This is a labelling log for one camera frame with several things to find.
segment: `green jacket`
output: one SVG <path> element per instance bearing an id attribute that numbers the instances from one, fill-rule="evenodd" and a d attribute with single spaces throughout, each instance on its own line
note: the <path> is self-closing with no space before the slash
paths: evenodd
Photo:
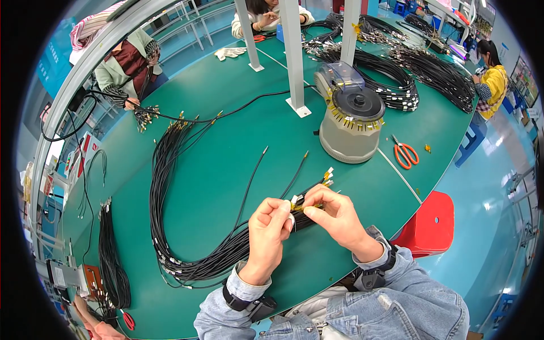
<path id="1" fill-rule="evenodd" d="M 127 37 L 127 41 L 130 42 L 144 58 L 147 58 L 148 53 L 152 53 L 158 48 L 156 40 L 151 38 L 142 29 L 138 28 Z M 159 75 L 163 72 L 159 65 L 153 67 L 153 74 Z M 122 88 L 119 88 L 129 76 L 123 72 L 121 65 L 115 60 L 115 58 L 109 58 L 108 61 L 102 61 L 95 69 L 96 80 L 98 81 L 98 87 L 104 92 L 123 95 L 131 98 L 138 98 L 136 90 L 132 80 L 126 83 Z M 113 100 L 115 104 L 122 107 L 123 100 Z"/>

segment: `red chair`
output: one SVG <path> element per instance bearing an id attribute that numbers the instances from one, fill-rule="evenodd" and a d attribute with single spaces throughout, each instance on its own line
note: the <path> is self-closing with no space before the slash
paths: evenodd
<path id="1" fill-rule="evenodd" d="M 454 225 L 452 198 L 432 191 L 391 243 L 410 249 L 414 258 L 438 255 L 452 245 Z"/>

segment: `white glove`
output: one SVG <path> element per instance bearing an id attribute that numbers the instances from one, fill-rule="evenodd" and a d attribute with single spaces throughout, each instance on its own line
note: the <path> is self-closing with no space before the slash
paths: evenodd
<path id="1" fill-rule="evenodd" d="M 234 47 L 234 48 L 222 48 L 215 52 L 220 61 L 225 60 L 227 57 L 236 58 L 240 54 L 244 54 L 248 49 L 246 47 Z"/>

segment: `scissors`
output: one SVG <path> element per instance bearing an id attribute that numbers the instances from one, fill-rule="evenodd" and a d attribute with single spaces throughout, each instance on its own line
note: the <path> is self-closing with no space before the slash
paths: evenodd
<path id="1" fill-rule="evenodd" d="M 412 164 L 419 163 L 419 157 L 417 156 L 417 152 L 407 144 L 400 143 L 397 137 L 395 137 L 394 134 L 391 135 L 393 137 L 393 140 L 395 141 L 395 157 L 397 158 L 397 161 L 399 162 L 400 166 L 402 166 L 404 169 L 408 170 L 412 167 Z M 413 159 L 412 156 L 408 153 L 408 150 L 412 151 L 413 155 L 416 157 L 416 159 Z M 404 159 L 406 159 L 407 165 L 403 163 L 402 160 L 400 160 L 399 152 L 403 156 Z"/>
<path id="2" fill-rule="evenodd" d="M 254 35 L 253 36 L 253 40 L 255 40 L 255 42 L 261 42 L 261 41 L 264 41 L 267 37 L 265 37 L 264 35 Z"/>
<path id="3" fill-rule="evenodd" d="M 125 321 L 125 325 L 127 325 L 128 329 L 131 331 L 134 330 L 134 327 L 136 326 L 134 323 L 134 319 L 131 317 L 130 314 L 124 312 L 123 310 L 120 310 L 121 313 L 123 313 L 123 320 Z"/>

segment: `denim jacket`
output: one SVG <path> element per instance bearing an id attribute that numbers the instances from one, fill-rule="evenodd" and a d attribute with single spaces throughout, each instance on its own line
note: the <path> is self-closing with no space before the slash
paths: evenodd
<path id="1" fill-rule="evenodd" d="M 369 234 L 384 245 L 385 238 L 374 226 Z M 383 265 L 388 252 L 376 261 L 354 262 L 363 270 Z M 394 267 L 385 272 L 383 288 L 364 290 L 359 277 L 355 287 L 360 292 L 348 292 L 330 298 L 325 322 L 351 339 L 438 339 L 465 340 L 468 332 L 468 308 L 456 292 L 431 279 L 412 258 L 408 248 L 399 248 Z M 260 298 L 271 285 L 252 286 L 238 277 L 245 265 L 238 263 L 227 279 L 231 294 L 245 301 Z M 194 326 L 200 340 L 250 340 L 256 332 L 251 329 L 249 312 L 237 312 L 227 306 L 222 288 L 211 292 L 200 305 Z M 274 317 L 270 329 L 261 333 L 261 340 L 318 340 L 319 331 L 310 318 L 298 313 L 288 319 Z"/>

